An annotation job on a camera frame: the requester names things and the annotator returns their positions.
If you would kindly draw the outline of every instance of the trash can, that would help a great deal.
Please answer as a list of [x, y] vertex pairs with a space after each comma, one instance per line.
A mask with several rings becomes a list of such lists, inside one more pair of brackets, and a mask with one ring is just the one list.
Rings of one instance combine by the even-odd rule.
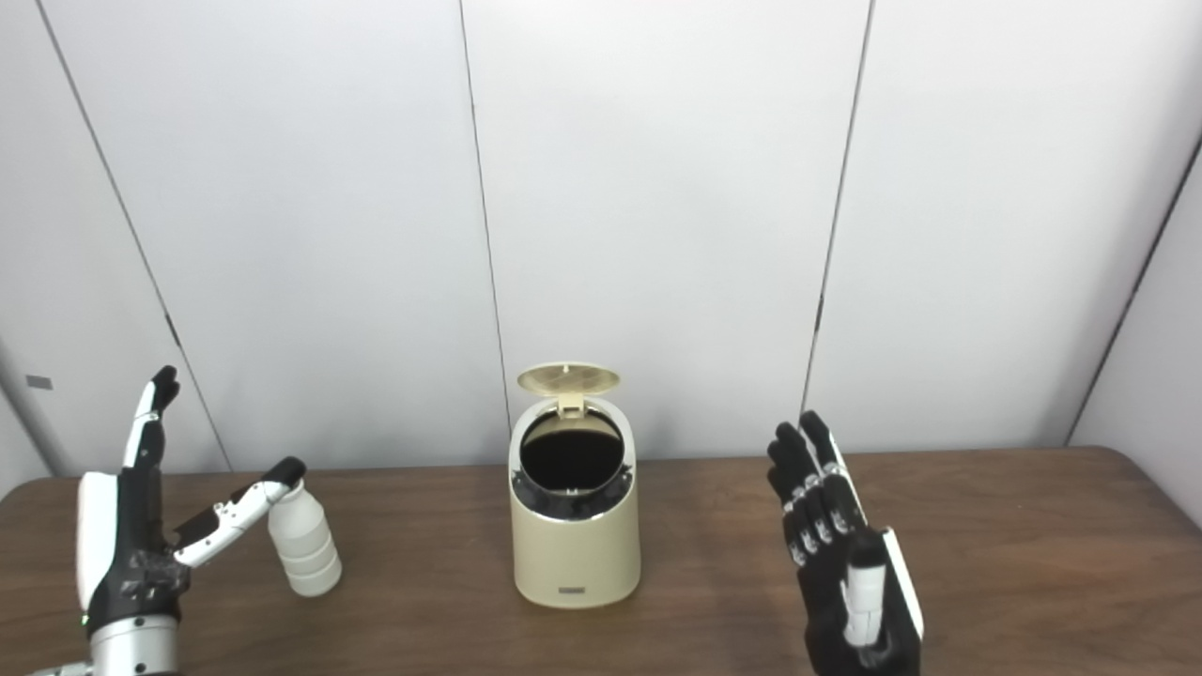
[[618, 381], [612, 370], [576, 362], [518, 378], [545, 397], [510, 440], [513, 580], [532, 603], [595, 607], [638, 586], [635, 439], [621, 410], [596, 396]]

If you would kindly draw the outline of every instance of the robotic arm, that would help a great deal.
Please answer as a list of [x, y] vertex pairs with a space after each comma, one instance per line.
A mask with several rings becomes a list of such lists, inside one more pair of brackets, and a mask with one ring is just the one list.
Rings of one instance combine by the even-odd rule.
[[168, 542], [159, 466], [162, 413], [178, 393], [175, 369], [163, 367], [138, 402], [120, 473], [89, 472], [81, 480], [76, 583], [91, 660], [35, 676], [178, 674], [179, 597], [192, 569], [240, 538], [304, 476], [303, 462], [285, 458], [175, 528], [178, 538]]
[[918, 676], [922, 610], [897, 534], [868, 524], [826, 423], [814, 411], [802, 414], [801, 431], [781, 423], [768, 456], [768, 482], [780, 498], [785, 544], [809, 615], [805, 647], [814, 670]]

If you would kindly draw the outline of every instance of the white wall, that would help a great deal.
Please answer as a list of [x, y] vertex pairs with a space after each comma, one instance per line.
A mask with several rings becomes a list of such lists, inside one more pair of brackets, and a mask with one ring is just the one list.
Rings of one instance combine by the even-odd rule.
[[46, 5], [236, 468], [504, 458], [456, 0]]
[[0, 392], [0, 500], [25, 481], [47, 474], [37, 449]]
[[[145, 381], [183, 357], [35, 2], [0, 4], [0, 374], [59, 470], [112, 470]], [[182, 379], [163, 467], [226, 469]]]
[[867, 8], [464, 4], [511, 383], [615, 369], [645, 457], [796, 417]]
[[[237, 468], [498, 462], [560, 358], [647, 457], [796, 416], [867, 0], [46, 5]], [[1202, 5], [875, 6], [807, 403], [849, 450], [1063, 443], [1202, 131]], [[182, 355], [36, 5], [0, 19], [0, 373], [112, 467]], [[175, 407], [168, 468], [224, 467]]]
[[877, 2], [807, 405], [1059, 445], [1202, 131], [1202, 4]]
[[1202, 162], [1194, 166], [1072, 443], [1126, 453], [1202, 524]]

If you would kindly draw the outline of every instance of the brown tabletop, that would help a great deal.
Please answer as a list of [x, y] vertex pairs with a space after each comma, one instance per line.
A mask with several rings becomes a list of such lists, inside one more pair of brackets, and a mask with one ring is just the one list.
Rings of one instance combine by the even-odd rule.
[[[927, 619], [923, 674], [1202, 674], [1202, 534], [1101, 449], [850, 456], [898, 528]], [[555, 611], [513, 588], [500, 467], [316, 472], [345, 573], [293, 595], [264, 527], [196, 571], [190, 676], [809, 674], [766, 458], [639, 467], [643, 581]], [[177, 523], [249, 475], [168, 476]], [[0, 675], [87, 657], [76, 481], [0, 503]]]

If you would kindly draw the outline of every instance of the plastic bottle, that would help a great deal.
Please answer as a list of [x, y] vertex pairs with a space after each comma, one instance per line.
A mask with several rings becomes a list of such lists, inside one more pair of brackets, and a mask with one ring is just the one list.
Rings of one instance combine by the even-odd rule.
[[343, 561], [326, 522], [326, 510], [304, 490], [304, 480], [272, 506], [267, 532], [293, 592], [320, 597], [341, 579]]

